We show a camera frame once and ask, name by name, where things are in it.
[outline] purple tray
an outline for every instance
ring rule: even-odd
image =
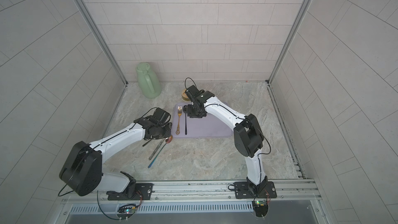
[[[190,118],[187,116],[187,134],[185,135],[185,113],[180,117],[180,134],[176,134],[178,125],[178,106],[191,105],[191,102],[179,102],[174,107],[172,135],[173,138],[223,138],[232,135],[232,130],[214,115],[208,113],[203,118]]]

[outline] thermos handle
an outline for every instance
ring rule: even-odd
[[[149,89],[152,93],[155,93],[155,89],[153,88],[152,82],[150,81],[149,75],[146,73],[144,74],[145,79],[147,80]]]

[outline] wire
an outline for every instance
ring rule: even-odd
[[[184,86],[185,86],[185,89],[186,89],[186,90],[188,90],[188,88],[187,88],[187,79],[191,79],[191,81],[193,82],[193,84],[195,85],[195,87],[198,88],[198,87],[196,86],[195,82],[192,80],[192,78],[187,77],[187,78],[185,79],[185,82],[184,82]]]
[[[111,220],[121,220],[121,219],[115,219],[115,218],[109,217],[102,211],[101,206],[100,206],[100,201],[98,200],[98,190],[97,190],[97,203],[98,203],[99,210],[103,213],[103,215],[105,215],[106,217],[108,217]]]

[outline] white tiled wall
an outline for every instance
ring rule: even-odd
[[[123,83],[72,0],[0,0],[0,19],[0,222],[43,223]]]
[[[398,221],[398,0],[312,0],[272,84],[334,223]]]
[[[84,0],[128,80],[266,80],[303,0]]]

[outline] gold fork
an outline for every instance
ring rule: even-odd
[[[182,106],[178,106],[178,125],[177,125],[177,131],[176,134],[180,134],[180,117],[182,114]]]

